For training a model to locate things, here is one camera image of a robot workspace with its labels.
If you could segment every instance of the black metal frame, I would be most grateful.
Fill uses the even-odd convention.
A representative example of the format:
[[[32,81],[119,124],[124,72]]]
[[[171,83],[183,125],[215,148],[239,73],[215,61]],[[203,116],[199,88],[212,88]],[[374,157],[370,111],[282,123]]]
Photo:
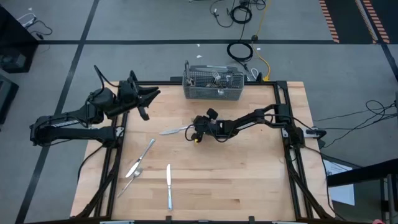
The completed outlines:
[[[170,81],[160,81],[160,82],[139,82],[139,85],[182,85],[182,78],[181,77],[172,77]],[[287,88],[287,82],[286,81],[276,81],[276,82],[263,82],[261,79],[258,79],[257,82],[246,82],[245,85],[247,86],[253,86],[253,85],[261,85],[261,86],[272,86],[274,88],[274,94],[275,94],[275,103],[282,103],[281,101],[281,96],[279,95],[279,90],[281,89],[283,91],[283,97],[285,98],[285,104],[289,106],[289,111],[290,114],[289,116],[293,117],[293,112],[292,112],[292,107],[290,104],[290,97],[289,97],[289,90]],[[115,126],[117,123],[116,120],[113,120],[112,125]],[[122,127],[126,128],[126,123],[127,123],[127,113],[123,114],[123,121],[122,121]],[[290,184],[290,191],[292,195],[292,204],[294,208],[294,213],[295,213],[295,221],[296,222],[307,222],[307,223],[324,223],[324,224],[350,224],[350,223],[356,223],[356,222],[343,222],[343,221],[338,221],[334,219],[329,219],[327,217],[321,217],[321,219],[314,219],[313,218],[313,213],[312,213],[312,206],[317,205],[315,198],[312,196],[312,194],[309,192],[307,189],[307,181],[305,178],[305,171],[303,168],[303,161],[300,153],[300,149],[295,149],[294,153],[296,156],[296,161],[297,161],[297,170],[298,172],[295,171],[293,163],[292,163],[292,158],[290,156],[290,143],[289,139],[284,137],[282,134],[281,130],[281,135],[282,135],[282,142],[284,145],[284,152],[285,152],[285,158],[286,158],[286,166],[287,169],[291,172],[291,168],[293,168],[294,173],[291,174],[289,173],[289,184]],[[94,211],[94,216],[93,217],[87,217],[87,216],[77,216],[77,217],[71,217],[71,219],[68,220],[55,220],[55,221],[49,221],[49,222],[38,222],[36,224],[56,224],[56,223],[81,223],[81,224],[87,224],[87,223],[99,223],[99,221],[110,221],[111,216],[112,216],[112,211],[113,211],[113,203],[114,203],[114,196],[115,196],[115,191],[116,191],[116,184],[117,184],[117,179],[118,179],[118,170],[119,170],[119,164],[120,164],[120,155],[121,151],[123,149],[123,141],[124,137],[122,137],[119,141],[118,146],[116,147],[116,158],[115,158],[115,164],[116,164],[116,170],[114,172],[114,177],[111,182],[111,190],[109,193],[109,200],[106,208],[106,214],[105,216],[101,216],[101,207],[103,203],[103,192],[102,194],[95,195],[97,196],[96,203],[94,204],[95,206],[95,211]],[[100,180],[100,188],[101,185],[106,183],[107,176],[109,177],[110,174],[107,175],[109,171],[109,162],[111,158],[111,148],[107,148],[106,150],[106,155],[104,159],[104,166],[103,166],[103,171],[101,175],[101,180]],[[304,195],[307,195],[307,197],[303,197],[304,203],[305,203],[305,211],[307,214],[307,218],[302,217],[301,209],[300,209],[300,204],[299,204],[299,196],[297,195],[297,187],[296,184],[300,187],[300,189],[303,191]],[[85,215],[90,214],[91,211],[86,211]],[[183,221],[183,220],[178,220],[178,221],[172,221],[172,217],[167,216],[165,220],[135,220],[134,223],[158,223],[158,224],[171,224],[171,223],[181,223],[181,224],[188,224],[188,223],[212,223],[212,224],[225,224],[225,223],[272,223],[272,222],[257,222],[255,221],[254,217],[248,217],[248,221],[210,221],[210,220],[195,220],[195,221]]]

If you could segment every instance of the wooden tabletop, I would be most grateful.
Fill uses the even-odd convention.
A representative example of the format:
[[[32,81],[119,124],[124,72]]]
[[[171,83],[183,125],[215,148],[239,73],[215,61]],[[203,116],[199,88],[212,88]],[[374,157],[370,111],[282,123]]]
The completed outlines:
[[[312,117],[302,82],[288,82],[293,114],[305,124]],[[204,136],[201,143],[188,142],[184,132],[168,136],[160,132],[192,123],[196,115],[215,109],[219,119],[236,119],[275,103],[273,87],[245,86],[239,101],[187,100],[181,86],[160,86],[161,94],[147,109],[149,121],[132,110],[127,121],[116,194],[129,179],[124,178],[151,139],[156,139],[141,167],[140,177],[120,198],[115,198],[112,219],[116,220],[295,220],[279,129],[256,125],[225,143]],[[107,120],[100,126],[110,125]],[[317,141],[306,139],[318,149]],[[89,141],[86,156],[100,143]],[[105,149],[87,161],[81,171],[72,214],[83,210],[99,186]],[[325,173],[319,154],[302,149],[308,189],[330,214]],[[172,168],[173,211],[167,210],[166,166]],[[305,207],[297,188],[302,216]]]

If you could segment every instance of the butter knife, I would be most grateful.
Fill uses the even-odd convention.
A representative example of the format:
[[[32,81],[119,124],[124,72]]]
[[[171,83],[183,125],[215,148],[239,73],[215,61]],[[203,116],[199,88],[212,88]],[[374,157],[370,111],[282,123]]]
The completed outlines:
[[[138,165],[141,163],[142,158],[144,158],[145,154],[147,154],[148,150],[152,147],[152,145],[155,143],[155,139],[150,140],[149,145],[146,147],[145,151],[142,153],[142,155],[137,159],[136,163],[130,168],[129,172],[126,174],[126,178],[130,177],[131,174],[136,171],[138,168]]]
[[[169,210],[171,211],[173,210],[173,203],[172,203],[172,171],[170,164],[167,165],[166,168],[166,179],[167,179],[167,191],[168,191],[167,204],[169,206]]]
[[[178,133],[179,131],[185,130],[187,128],[188,128],[188,126],[184,126],[184,127],[177,128],[177,129],[171,129],[171,130],[167,130],[167,131],[162,131],[159,134],[160,135],[175,134],[175,133]]]

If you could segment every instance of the metal utensil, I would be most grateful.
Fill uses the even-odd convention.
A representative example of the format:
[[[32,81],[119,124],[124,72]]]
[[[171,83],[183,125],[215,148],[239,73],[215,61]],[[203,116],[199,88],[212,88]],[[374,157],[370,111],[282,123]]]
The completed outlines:
[[[145,154],[147,154],[147,151],[152,147],[152,145],[155,143],[155,139],[150,140],[149,145],[146,147],[144,153],[137,159],[136,163],[130,168],[129,172],[126,174],[126,178],[131,176],[131,174],[136,171],[138,168],[138,165],[141,163],[142,158],[144,158]]]
[[[172,170],[170,164],[167,165],[166,168],[166,179],[167,179],[167,191],[168,191],[168,196],[167,196],[167,201],[168,201],[168,206],[169,210],[173,210],[173,203],[172,203]]]
[[[178,133],[179,131],[185,130],[185,129],[187,129],[187,128],[188,128],[188,126],[184,126],[184,127],[177,128],[177,129],[171,129],[171,130],[167,130],[167,131],[162,131],[162,132],[159,133],[159,134],[160,134],[160,135],[175,134],[175,133]]]
[[[134,171],[131,180],[126,184],[126,186],[123,188],[123,190],[118,194],[118,197],[123,194],[123,192],[127,189],[127,187],[131,184],[133,180],[136,179],[136,177],[139,177],[142,174],[143,168],[139,167],[136,171]]]

